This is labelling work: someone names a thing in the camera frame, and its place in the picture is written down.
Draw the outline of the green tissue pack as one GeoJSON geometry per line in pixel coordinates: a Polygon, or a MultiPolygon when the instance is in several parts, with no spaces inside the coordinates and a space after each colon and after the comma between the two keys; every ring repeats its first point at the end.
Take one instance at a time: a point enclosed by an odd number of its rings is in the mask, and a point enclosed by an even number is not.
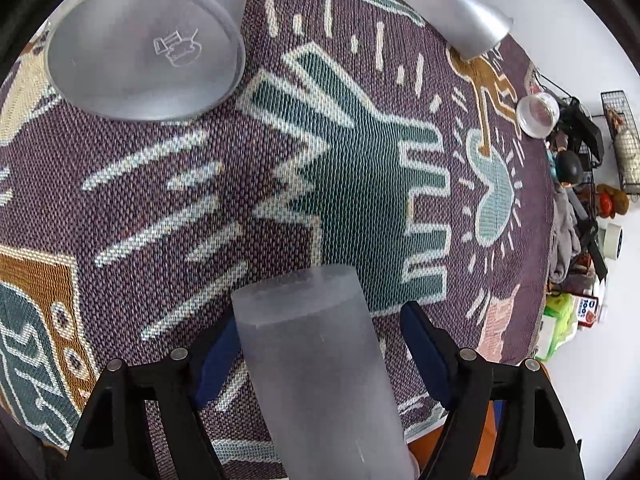
{"type": "Polygon", "coordinates": [[[540,320],[535,358],[549,361],[563,344],[571,341],[578,331],[574,297],[566,292],[548,295],[540,320]]]}

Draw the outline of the black haired doll figure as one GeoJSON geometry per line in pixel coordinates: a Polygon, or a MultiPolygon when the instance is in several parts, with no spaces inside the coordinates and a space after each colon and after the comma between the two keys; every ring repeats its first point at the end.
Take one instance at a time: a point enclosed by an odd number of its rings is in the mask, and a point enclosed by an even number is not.
{"type": "Polygon", "coordinates": [[[574,188],[582,182],[584,170],[578,155],[572,151],[548,153],[552,178],[563,188],[574,188]]]}

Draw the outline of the white tape roll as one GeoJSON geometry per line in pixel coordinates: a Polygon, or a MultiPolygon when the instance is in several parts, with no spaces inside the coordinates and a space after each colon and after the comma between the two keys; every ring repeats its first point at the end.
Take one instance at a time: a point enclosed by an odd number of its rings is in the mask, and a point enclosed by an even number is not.
{"type": "Polygon", "coordinates": [[[608,223],[599,230],[599,246],[602,257],[617,260],[623,244],[623,228],[615,223],[608,223]]]}

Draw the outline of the red white carton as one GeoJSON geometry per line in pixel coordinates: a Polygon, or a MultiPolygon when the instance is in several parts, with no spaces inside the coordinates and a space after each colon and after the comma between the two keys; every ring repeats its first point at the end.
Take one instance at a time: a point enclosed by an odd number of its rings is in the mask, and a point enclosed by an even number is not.
{"type": "Polygon", "coordinates": [[[578,325],[591,328],[598,320],[599,299],[591,296],[575,296],[575,313],[578,325]]]}

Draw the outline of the frosted plastic cup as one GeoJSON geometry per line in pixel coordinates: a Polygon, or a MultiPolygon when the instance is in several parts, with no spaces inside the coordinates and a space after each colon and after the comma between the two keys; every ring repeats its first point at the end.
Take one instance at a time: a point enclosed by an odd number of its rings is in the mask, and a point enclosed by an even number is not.
{"type": "Polygon", "coordinates": [[[231,295],[262,417],[291,479],[412,479],[358,276],[315,266],[231,295]]]}
{"type": "Polygon", "coordinates": [[[478,58],[510,34],[509,18],[486,0],[404,0],[465,61],[478,58]]]}
{"type": "Polygon", "coordinates": [[[231,96],[245,66],[246,0],[64,0],[44,66],[85,112],[133,122],[194,117],[231,96]]]}

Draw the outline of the purple patterned woven blanket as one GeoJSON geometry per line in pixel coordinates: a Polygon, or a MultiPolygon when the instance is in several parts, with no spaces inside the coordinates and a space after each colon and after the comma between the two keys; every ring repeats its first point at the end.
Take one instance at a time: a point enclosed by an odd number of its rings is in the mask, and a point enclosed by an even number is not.
{"type": "Polygon", "coordinates": [[[244,77],[188,122],[89,115],[41,42],[1,86],[1,409],[68,448],[100,371],[194,341],[248,283],[358,273],[407,438],[442,409],[399,310],[485,359],[533,350],[551,181],[518,130],[533,63],[471,62],[400,0],[248,0],[244,77]]]}

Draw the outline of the brown plush toy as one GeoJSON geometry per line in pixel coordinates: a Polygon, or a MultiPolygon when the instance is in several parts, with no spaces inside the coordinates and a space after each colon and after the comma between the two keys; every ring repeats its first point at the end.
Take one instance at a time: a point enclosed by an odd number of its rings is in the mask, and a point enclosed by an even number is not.
{"type": "Polygon", "coordinates": [[[628,212],[629,197],[624,191],[607,184],[598,184],[596,194],[599,217],[614,219],[628,212]]]}

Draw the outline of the white cup with yellow print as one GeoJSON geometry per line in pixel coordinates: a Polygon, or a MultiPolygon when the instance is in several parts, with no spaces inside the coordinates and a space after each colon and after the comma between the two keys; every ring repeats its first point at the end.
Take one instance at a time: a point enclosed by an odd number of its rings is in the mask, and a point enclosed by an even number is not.
{"type": "Polygon", "coordinates": [[[547,92],[524,96],[516,106],[516,120],[526,134],[533,139],[544,140],[560,119],[558,101],[547,92]]]}

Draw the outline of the grey cloth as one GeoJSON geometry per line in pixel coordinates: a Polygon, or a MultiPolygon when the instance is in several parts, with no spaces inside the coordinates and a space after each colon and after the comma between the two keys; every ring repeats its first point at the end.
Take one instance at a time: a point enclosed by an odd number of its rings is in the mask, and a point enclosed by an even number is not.
{"type": "Polygon", "coordinates": [[[582,252],[576,226],[577,219],[567,189],[556,184],[548,265],[548,281],[552,284],[561,284],[566,279],[570,263],[582,252]]]}

